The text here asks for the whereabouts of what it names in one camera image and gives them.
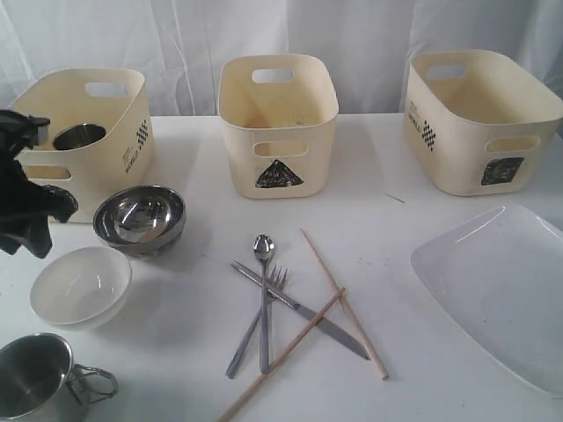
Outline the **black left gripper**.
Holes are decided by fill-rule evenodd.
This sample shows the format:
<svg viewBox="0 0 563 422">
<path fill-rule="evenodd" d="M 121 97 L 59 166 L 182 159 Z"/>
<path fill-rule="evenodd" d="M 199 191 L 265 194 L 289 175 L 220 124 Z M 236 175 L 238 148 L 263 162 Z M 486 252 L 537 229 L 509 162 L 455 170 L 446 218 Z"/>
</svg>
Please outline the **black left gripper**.
<svg viewBox="0 0 563 422">
<path fill-rule="evenodd" d="M 37 185 L 26 176 L 18 155 L 48 140 L 50 119 L 1 111 L 1 250 L 20 247 L 36 258 L 52 249 L 48 219 L 65 223 L 78 210 L 75 196 L 58 186 Z"/>
</svg>

